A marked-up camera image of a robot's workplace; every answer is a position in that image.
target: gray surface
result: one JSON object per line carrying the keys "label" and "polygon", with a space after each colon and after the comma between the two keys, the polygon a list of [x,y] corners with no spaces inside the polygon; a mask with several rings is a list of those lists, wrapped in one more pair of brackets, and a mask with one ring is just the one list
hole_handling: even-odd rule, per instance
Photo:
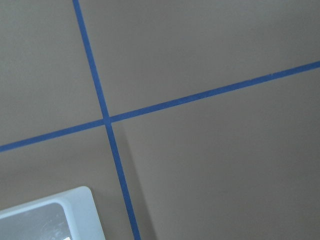
{"label": "gray surface", "polygon": [[314,70],[115,123],[157,239],[318,239],[319,77]]}
{"label": "gray surface", "polygon": [[0,1],[0,145],[101,119],[72,1]]}
{"label": "gray surface", "polygon": [[318,0],[80,0],[110,114],[319,60]]}
{"label": "gray surface", "polygon": [[64,209],[57,203],[0,219],[0,233],[2,240],[72,240]]}
{"label": "gray surface", "polygon": [[0,209],[88,186],[108,240],[132,239],[104,127],[1,153]]}

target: blue grout line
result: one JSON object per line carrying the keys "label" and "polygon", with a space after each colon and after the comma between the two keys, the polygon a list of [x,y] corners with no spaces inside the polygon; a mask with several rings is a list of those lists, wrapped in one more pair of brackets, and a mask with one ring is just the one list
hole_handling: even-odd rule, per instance
{"label": "blue grout line", "polygon": [[112,123],[320,68],[320,61],[111,116]]}
{"label": "blue grout line", "polygon": [[104,121],[102,119],[100,119],[100,120],[96,120],[96,121],[87,122],[87,123],[84,123],[81,125],[68,127],[68,128],[62,129],[62,130],[53,131],[53,132],[46,133],[43,135],[31,137],[31,138],[24,139],[21,141],[12,142],[12,143],[0,146],[0,153],[8,151],[8,150],[24,147],[27,145],[43,142],[46,140],[55,139],[55,138],[58,138],[58,137],[61,137],[64,135],[74,134],[74,133],[77,133],[77,132],[80,132],[83,130],[92,129],[92,128],[103,126],[103,125],[104,125]]}
{"label": "blue grout line", "polygon": [[121,163],[121,159],[120,159],[120,155],[119,155],[119,150],[117,147],[117,142],[116,142],[116,137],[112,128],[112,123],[110,121],[110,116],[108,113],[108,107],[106,104],[106,100],[104,97],[104,93],[101,87],[101,82],[99,79],[99,75],[98,75],[98,71],[97,71],[97,67],[96,67],[96,63],[95,63],[95,59],[94,59],[94,55],[92,53],[92,49],[90,46],[90,42],[89,42],[89,37],[87,34],[87,30],[86,30],[86,26],[85,26],[85,22],[84,22],[84,18],[82,16],[82,11],[80,8],[80,4],[78,0],[73,0],[73,6],[74,6],[74,10],[75,10],[75,14],[76,14],[76,18],[79,24],[79,28],[80,28],[80,32],[81,32],[81,36],[82,36],[82,41],[83,41],[83,45],[84,45],[84,49],[85,49],[85,53],[88,59],[88,63],[90,66],[90,70],[91,70],[91,75],[92,75],[92,79],[94,82],[94,86],[95,86],[95,91],[99,100],[99,104],[100,104],[100,108],[101,108],[101,112],[102,112],[102,116],[103,116],[103,122],[105,125],[105,130],[107,132],[108,135],[108,139],[109,139],[109,144],[111,147],[111,151],[112,151],[112,155],[113,155],[113,160],[114,160],[114,164],[115,164],[115,168],[116,168],[116,172],[118,175],[118,179],[120,182],[120,186],[121,186],[121,190],[122,190],[122,196],[124,199],[124,203],[125,203],[125,207],[126,207],[126,211],[129,217],[129,221],[130,221],[130,225],[131,225],[131,229],[132,229],[132,233],[133,233],[133,237],[135,240],[141,240],[140,237],[140,232],[139,232],[139,228],[138,228],[138,224],[137,224],[137,220],[136,220],[136,216],[135,216],[135,212],[134,212],[134,208],[131,202],[131,198],[130,198],[130,194],[129,194],[129,190],[128,190],[128,186],[127,186],[127,182],[126,182],[126,177],[125,177],[125,173],[124,173],[124,169]]}

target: blue grid line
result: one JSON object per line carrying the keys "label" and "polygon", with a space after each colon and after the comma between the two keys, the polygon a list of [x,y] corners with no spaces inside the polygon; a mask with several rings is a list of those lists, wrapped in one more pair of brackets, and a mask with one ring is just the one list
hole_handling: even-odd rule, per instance
{"label": "blue grid line", "polygon": [[77,126],[68,127],[68,128],[62,129],[62,130],[53,131],[50,133],[31,137],[31,138],[24,139],[21,141],[8,143],[8,144],[0,146],[0,153],[4,152],[4,151],[16,149],[16,148],[21,148],[21,147],[31,145],[31,144],[36,144],[36,143],[43,142],[46,140],[55,139],[55,138],[58,138],[58,137],[61,137],[64,135],[74,134],[74,133],[77,133],[80,131],[96,128],[96,127],[103,126],[103,125],[104,125],[104,121],[102,119],[100,119],[100,120],[80,124]]}
{"label": "blue grid line", "polygon": [[119,150],[117,147],[117,142],[116,142],[116,137],[112,128],[112,124],[111,124],[111,120],[110,120],[110,116],[108,113],[108,107],[107,107],[107,103],[104,97],[104,93],[101,87],[101,83],[100,83],[100,78],[98,75],[98,71],[97,71],[97,67],[96,67],[96,63],[95,63],[95,59],[94,59],[94,55],[92,53],[92,49],[90,46],[90,42],[89,42],[89,37],[87,34],[87,30],[86,30],[86,25],[84,22],[84,18],[82,16],[82,11],[80,8],[80,4],[78,0],[73,0],[73,6],[74,6],[74,11],[76,14],[76,18],[78,21],[78,25],[79,25],[79,29],[81,32],[81,37],[82,37],[82,41],[83,41],[83,45],[84,45],[84,49],[85,49],[85,53],[88,59],[88,63],[90,66],[90,71],[91,71],[91,75],[92,75],[92,79],[94,82],[94,86],[95,86],[95,91],[99,100],[99,104],[100,104],[100,108],[101,108],[101,112],[102,112],[102,116],[103,116],[103,122],[105,125],[105,130],[107,132],[108,135],[108,139],[109,139],[109,144],[111,147],[111,151],[112,151],[112,155],[113,155],[113,160],[114,160],[114,164],[115,164],[115,168],[116,168],[116,172],[118,175],[118,179],[119,179],[119,183],[120,183],[120,187],[122,190],[122,196],[124,199],[124,203],[125,203],[125,207],[126,207],[126,211],[129,217],[129,221],[130,221],[130,225],[131,225],[131,229],[132,229],[132,233],[133,233],[133,237],[135,240],[141,240],[140,237],[140,232],[139,232],[139,228],[138,228],[138,224],[137,224],[137,220],[136,220],[136,216],[135,216],[135,212],[134,212],[134,208],[131,202],[131,198],[130,198],[130,194],[129,194],[129,189],[127,186],[127,182],[126,182],[126,177],[125,177],[125,173],[122,167],[122,163],[121,163],[121,159],[120,159],[120,155],[119,155]]}
{"label": "blue grid line", "polygon": [[278,71],[278,72],[275,72],[272,74],[256,77],[256,78],[253,78],[250,80],[241,81],[238,83],[234,83],[234,84],[230,84],[227,86],[215,88],[212,90],[196,93],[193,95],[177,98],[177,99],[166,101],[163,103],[143,107],[143,108],[140,108],[137,110],[121,113],[121,114],[112,116],[110,119],[111,119],[111,122],[114,123],[114,122],[118,122],[121,120],[134,118],[134,117],[137,117],[140,115],[149,114],[149,113],[152,113],[155,111],[171,108],[171,107],[174,107],[177,105],[190,103],[190,102],[197,101],[200,99],[209,98],[209,97],[212,97],[215,95],[224,94],[227,92],[246,88],[249,86],[253,86],[253,85],[269,82],[272,80],[288,77],[290,75],[299,74],[299,73],[306,72],[306,71],[313,70],[313,69],[317,69],[317,68],[320,68],[320,61],[316,61],[316,62],[309,63],[309,64],[302,65],[302,66],[297,66],[297,67],[290,68],[290,69],[283,70],[283,71]]}

